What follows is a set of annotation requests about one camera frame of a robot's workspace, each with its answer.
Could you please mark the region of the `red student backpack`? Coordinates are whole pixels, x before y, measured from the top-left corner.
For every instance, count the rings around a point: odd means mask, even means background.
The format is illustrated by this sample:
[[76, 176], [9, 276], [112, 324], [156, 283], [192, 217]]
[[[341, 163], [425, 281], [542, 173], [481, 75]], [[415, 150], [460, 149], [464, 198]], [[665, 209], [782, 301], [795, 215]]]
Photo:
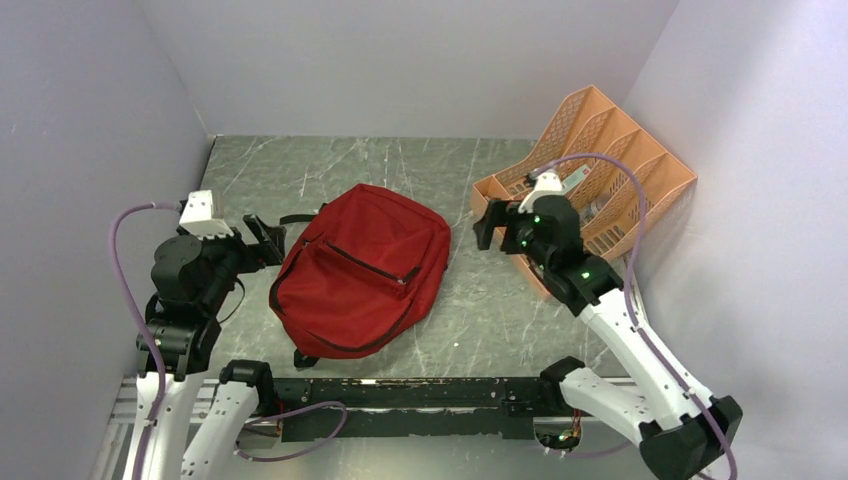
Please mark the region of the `red student backpack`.
[[452, 231], [430, 208], [358, 184], [303, 222], [270, 287], [293, 365], [372, 355], [425, 319], [447, 270]]

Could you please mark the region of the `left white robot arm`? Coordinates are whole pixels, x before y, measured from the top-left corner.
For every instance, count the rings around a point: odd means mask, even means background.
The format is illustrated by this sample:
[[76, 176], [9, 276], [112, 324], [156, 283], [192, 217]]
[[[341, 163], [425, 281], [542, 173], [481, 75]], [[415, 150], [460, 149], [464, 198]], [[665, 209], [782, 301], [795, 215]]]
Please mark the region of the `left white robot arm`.
[[283, 260], [287, 231], [255, 215], [244, 223], [255, 238], [214, 214], [183, 213], [175, 236], [154, 252], [155, 293], [145, 308], [130, 305], [139, 327], [133, 436], [127, 479], [203, 479], [211, 476], [236, 442], [250, 415], [273, 409], [277, 388], [265, 362], [233, 361], [224, 372], [224, 395], [210, 419], [189, 436], [197, 396], [222, 331], [226, 296], [243, 274]]

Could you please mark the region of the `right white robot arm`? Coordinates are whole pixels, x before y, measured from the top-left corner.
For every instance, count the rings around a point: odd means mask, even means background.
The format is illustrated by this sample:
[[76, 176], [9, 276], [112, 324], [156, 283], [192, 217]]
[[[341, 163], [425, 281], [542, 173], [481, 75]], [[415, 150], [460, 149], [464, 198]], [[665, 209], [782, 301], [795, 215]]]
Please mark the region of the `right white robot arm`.
[[562, 195], [543, 196], [529, 207], [488, 201], [474, 224], [477, 246], [490, 247], [501, 228], [501, 250], [524, 255], [545, 290], [593, 331], [625, 368], [635, 387], [617, 386], [574, 357], [541, 374], [542, 406], [569, 408], [615, 430], [639, 450], [658, 479], [705, 478], [721, 457], [730, 474], [738, 468], [730, 445], [743, 412], [731, 396], [716, 397], [665, 347], [633, 305], [632, 292], [611, 265], [585, 248], [580, 218]]

